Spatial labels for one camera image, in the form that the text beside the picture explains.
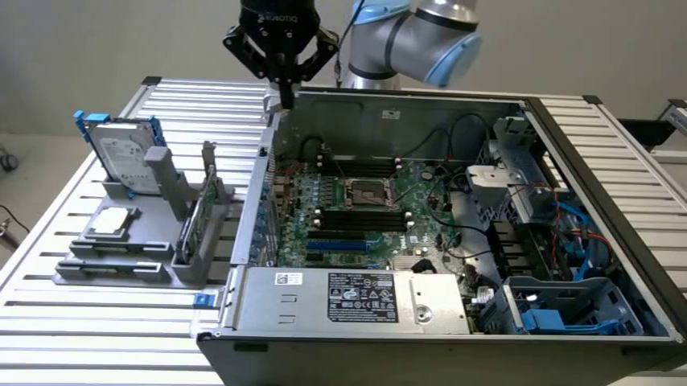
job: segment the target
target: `red cable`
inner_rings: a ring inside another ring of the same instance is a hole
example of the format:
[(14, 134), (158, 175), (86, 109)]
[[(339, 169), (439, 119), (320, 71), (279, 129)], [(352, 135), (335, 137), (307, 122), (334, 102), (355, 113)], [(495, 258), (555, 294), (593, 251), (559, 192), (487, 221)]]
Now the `red cable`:
[[(573, 234), (575, 236), (582, 236), (582, 232), (573, 232)], [(595, 239), (595, 240), (599, 240), (605, 245), (606, 247), (609, 248), (609, 261), (613, 260), (613, 247), (611, 247), (611, 243), (609, 242), (607, 238), (603, 237), (602, 235), (597, 234), (597, 233), (587, 233), (587, 236), (591, 238), (591, 239)]]

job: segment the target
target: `slotted aluminum surface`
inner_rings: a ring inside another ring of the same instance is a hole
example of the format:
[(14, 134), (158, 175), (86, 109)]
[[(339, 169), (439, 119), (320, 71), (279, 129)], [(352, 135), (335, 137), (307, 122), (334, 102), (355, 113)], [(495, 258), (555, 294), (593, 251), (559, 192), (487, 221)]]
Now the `slotted aluminum surface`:
[(602, 105), (542, 99), (646, 246), (687, 297), (687, 204), (682, 187)]
[[(126, 114), (130, 116), (155, 114), (162, 119), (174, 162), (191, 182), (199, 183), (203, 178), (203, 141), (218, 143), (219, 174), (226, 183), (236, 186), (238, 194), (207, 290), (219, 289), (227, 276), (242, 202), (264, 128), (263, 92), (260, 84), (166, 79), (156, 87), (142, 88), (124, 110), (132, 112), (134, 115)], [(617, 199), (661, 198), (667, 202), (657, 207), (673, 205), (671, 195), (661, 184), (646, 183), (653, 181), (651, 173), (638, 169), (642, 162), (614, 141), (613, 127), (602, 124), (603, 119), (595, 117), (582, 99), (546, 96), (545, 102), (569, 135), (582, 137), (575, 139), (581, 153), (586, 157), (595, 155), (587, 159), (607, 179), (609, 191), (623, 192)], [(594, 146), (601, 142), (589, 141), (589, 137), (605, 136), (610, 138), (603, 142), (607, 147)], [(641, 175), (614, 177), (609, 171)], [(199, 291), (52, 284), (55, 264), (67, 254), (70, 241), (104, 196), (99, 183), (103, 178), (104, 171), (91, 155), (0, 271), (0, 384), (220, 385), (190, 338), (190, 332), (218, 317), (215, 310), (192, 309)], [(637, 207), (634, 201), (622, 203)], [(633, 215), (649, 224), (666, 224), (655, 217), (675, 217), (639, 209)], [(663, 233), (657, 232), (658, 226), (653, 227), (650, 241), (662, 244), (663, 237), (653, 235)], [(671, 266), (683, 266), (679, 254), (661, 256)], [(639, 385), (645, 380), (657, 384), (659, 378), (654, 375), (629, 378), (617, 385)]]

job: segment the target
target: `cable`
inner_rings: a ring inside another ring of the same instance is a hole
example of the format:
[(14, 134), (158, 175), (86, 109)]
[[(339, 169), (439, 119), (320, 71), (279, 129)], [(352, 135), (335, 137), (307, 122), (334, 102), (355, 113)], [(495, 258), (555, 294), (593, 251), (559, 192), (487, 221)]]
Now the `cable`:
[(360, 0), (360, 4), (354, 12), (354, 17), (348, 22), (348, 26), (346, 26), (346, 30), (343, 30), (342, 39), (339, 40), (338, 50), (336, 50), (336, 61), (334, 62), (334, 75), (336, 78), (336, 88), (342, 88), (342, 46), (344, 45), (346, 37), (351, 31), (355, 20), (360, 16), (360, 12), (363, 11), (363, 5), (366, 4), (366, 0)]
[(414, 189), (416, 189), (419, 186), (422, 185), (422, 183), (416, 183), (412, 187), (410, 187), (400, 195), (399, 197), (396, 197), (396, 199), (394, 200), (394, 203), (396, 203), (398, 201), (400, 201), (403, 199), (403, 197), (407, 196), (408, 193), (412, 192)]
[(482, 251), (479, 253), (475, 253), (474, 255), (470, 255), (470, 256), (456, 256), (451, 253), (451, 251), (447, 250), (447, 253), (451, 257), (456, 258), (456, 259), (460, 259), (460, 260), (466, 260), (466, 259), (473, 259), (474, 257), (478, 257), (478, 256), (482, 256), (482, 255), (487, 255), (489, 253), (493, 253), (491, 249), (489, 251)]
[(456, 225), (456, 224), (451, 224), (451, 223), (447, 223), (446, 221), (443, 221), (442, 219), (438, 218), (438, 216), (434, 214), (434, 210), (431, 209), (431, 206), (430, 206), (430, 197), (434, 193), (434, 191), (436, 190), (438, 186), (439, 186), (439, 183), (447, 178), (444, 177), (443, 179), (439, 179), (435, 184), (432, 185), (431, 189), (430, 189), (430, 193), (427, 193), (427, 201), (426, 201), (426, 204), (427, 204), (427, 211), (430, 212), (430, 216), (432, 217), (432, 219), (443, 226), (446, 227), (450, 227), (450, 228), (456, 228), (456, 229), (473, 229), (474, 231), (478, 231), (485, 237), (487, 237), (487, 232), (485, 232), (482, 229), (477, 228), (477, 227), (471, 227), (470, 225)]
[(487, 141), (490, 140), (490, 124), (487, 123), (487, 119), (485, 119), (485, 117), (481, 114), (478, 114), (478, 113), (466, 113), (466, 114), (459, 115), (458, 118), (455, 118), (454, 124), (451, 125), (451, 130), (448, 131), (448, 146), (450, 146), (450, 148), (454, 147), (454, 131), (455, 131), (455, 126), (467, 117), (475, 117), (482, 122), (482, 125), (485, 126), (485, 143), (487, 143)]
[[(573, 234), (575, 236), (583, 236), (582, 232), (577, 232), (575, 230), (573, 231)], [(594, 240), (599, 240), (603, 245), (606, 245), (606, 248), (609, 250), (609, 260), (613, 260), (613, 246), (611, 246), (611, 243), (610, 241), (607, 240), (606, 237), (603, 237), (602, 235), (599, 235), (598, 233), (593, 233), (593, 232), (589, 232), (587, 233), (587, 236), (594, 239)]]
[(440, 128), (438, 127), (436, 129), (434, 129), (426, 136), (426, 138), (422, 140), (422, 142), (411, 149), (408, 150), (406, 153), (403, 153), (403, 155), (400, 155), (400, 158), (406, 158), (408, 157), (414, 152), (416, 152), (424, 144), (427, 144), (427, 142), (430, 141), (431, 139), (431, 136), (435, 134), (435, 133), (444, 133), (444, 135), (447, 136), (448, 138), (448, 142), (451, 142), (450, 140), (450, 136), (448, 136), (448, 131), (444, 129), (444, 128)]
[(306, 135), (306, 137), (303, 138), (303, 141), (300, 141), (299, 157), (296, 157), (296, 159), (302, 162), (304, 161), (303, 152), (306, 151), (306, 145), (312, 140), (318, 140), (320, 142), (320, 146), (324, 145), (324, 139), (322, 139), (322, 137), (319, 135)]
[(27, 228), (27, 226), (24, 224), (22, 224), (22, 221), (19, 221), (19, 219), (14, 215), (12, 211), (10, 210), (10, 208), (6, 207), (4, 205), (0, 205), (0, 208), (7, 211), (7, 213), (10, 214), (10, 217), (12, 217), (14, 222), (18, 223), (18, 225), (26, 230), (26, 232), (31, 233), (31, 230)]
[(19, 167), (19, 159), (14, 154), (8, 152), (4, 146), (0, 145), (0, 167), (4, 171), (11, 172)]

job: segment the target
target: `power supply label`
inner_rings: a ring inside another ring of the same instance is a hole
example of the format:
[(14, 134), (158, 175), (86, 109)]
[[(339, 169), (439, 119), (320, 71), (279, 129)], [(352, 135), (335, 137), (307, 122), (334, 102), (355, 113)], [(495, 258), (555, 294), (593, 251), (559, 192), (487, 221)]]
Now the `power supply label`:
[(327, 291), (327, 316), (332, 322), (399, 322), (392, 274), (330, 273)]

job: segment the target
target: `black cable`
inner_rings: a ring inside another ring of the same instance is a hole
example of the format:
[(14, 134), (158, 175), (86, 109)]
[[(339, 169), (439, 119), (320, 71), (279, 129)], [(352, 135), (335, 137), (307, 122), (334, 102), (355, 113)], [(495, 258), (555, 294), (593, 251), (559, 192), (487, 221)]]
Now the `black cable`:
[(18, 223), (18, 225), (26, 230), (26, 232), (31, 233), (31, 230), (27, 228), (27, 226), (24, 224), (22, 224), (22, 221), (19, 221), (19, 219), (14, 215), (12, 211), (10, 210), (10, 208), (6, 207), (4, 205), (0, 205), (0, 208), (4, 209), (8, 212), (10, 217), (12, 217), (14, 222)]
[(482, 125), (485, 126), (485, 143), (487, 143), (487, 141), (490, 140), (490, 124), (487, 123), (487, 119), (485, 119), (485, 117), (478, 114), (478, 113), (466, 113), (466, 114), (462, 114), (459, 115), (458, 118), (455, 118), (455, 121), (454, 121), (454, 124), (451, 125), (451, 130), (448, 131), (448, 148), (452, 149), (454, 147), (454, 131), (455, 131), (455, 126), (459, 124), (460, 121), (463, 121), (467, 117), (474, 117), (477, 118), (481, 122), (482, 122)]
[(296, 157), (296, 160), (303, 162), (306, 159), (303, 158), (303, 152), (306, 151), (306, 145), (310, 141), (318, 140), (322, 144), (324, 144), (324, 139), (319, 135), (306, 135), (306, 138), (303, 138), (303, 141), (300, 141), (300, 148), (299, 148), (299, 156)]
[(451, 253), (451, 251), (447, 249), (447, 253), (451, 257), (456, 258), (456, 259), (460, 259), (460, 260), (465, 260), (465, 259), (471, 259), (474, 257), (478, 257), (478, 256), (482, 256), (482, 255), (487, 255), (489, 253), (491, 253), (491, 249), (489, 251), (482, 251), (479, 253), (475, 253), (474, 255), (470, 255), (470, 256), (458, 256), (458, 255), (454, 255)]
[(439, 183), (447, 178), (444, 177), (443, 179), (439, 179), (434, 186), (431, 187), (430, 189), (430, 193), (427, 193), (427, 211), (430, 212), (430, 216), (432, 217), (432, 219), (443, 226), (446, 227), (450, 227), (450, 228), (456, 228), (456, 229), (473, 229), (474, 231), (479, 232), (485, 237), (487, 237), (487, 232), (485, 232), (482, 229), (477, 228), (477, 227), (471, 227), (470, 225), (456, 225), (456, 224), (451, 224), (451, 223), (447, 223), (446, 221), (443, 221), (442, 219), (438, 218), (438, 216), (434, 214), (434, 210), (431, 209), (431, 205), (430, 205), (430, 197), (431, 195), (434, 194), (434, 191), (438, 189), (438, 186), (439, 186)]
[(487, 283), (487, 286), (491, 286), (495, 291), (502, 287), (487, 275), (483, 275), (482, 273), (478, 275), (477, 280), (478, 283), (483, 280)]
[(351, 27), (354, 26), (355, 20), (360, 16), (360, 12), (363, 11), (363, 5), (366, 4), (366, 0), (360, 0), (360, 4), (354, 12), (354, 17), (348, 22), (348, 26), (346, 26), (346, 30), (343, 30), (342, 39), (339, 40), (338, 50), (336, 50), (336, 61), (334, 62), (334, 75), (336, 77), (336, 88), (342, 88), (342, 46), (344, 45), (346, 37), (351, 31)]
[(411, 149), (408, 150), (406, 153), (403, 153), (400, 155), (400, 158), (406, 158), (408, 157), (414, 152), (416, 152), (424, 144), (427, 144), (427, 142), (430, 141), (431, 139), (431, 136), (435, 134), (435, 133), (444, 133), (444, 135), (447, 136), (447, 138), (450, 139), (451, 137), (448, 136), (448, 131), (440, 127), (438, 127), (436, 129), (434, 129), (426, 136), (426, 138), (422, 140), (422, 142)]
[(408, 188), (407, 191), (404, 191), (399, 197), (396, 197), (396, 199), (394, 200), (394, 203), (396, 203), (398, 201), (400, 201), (403, 199), (403, 197), (406, 197), (408, 195), (408, 193), (412, 192), (414, 189), (416, 189), (419, 186), (422, 185), (422, 183), (416, 183), (412, 187)]
[(14, 154), (11, 154), (4, 146), (0, 146), (0, 167), (6, 172), (11, 172), (19, 167), (19, 159)]

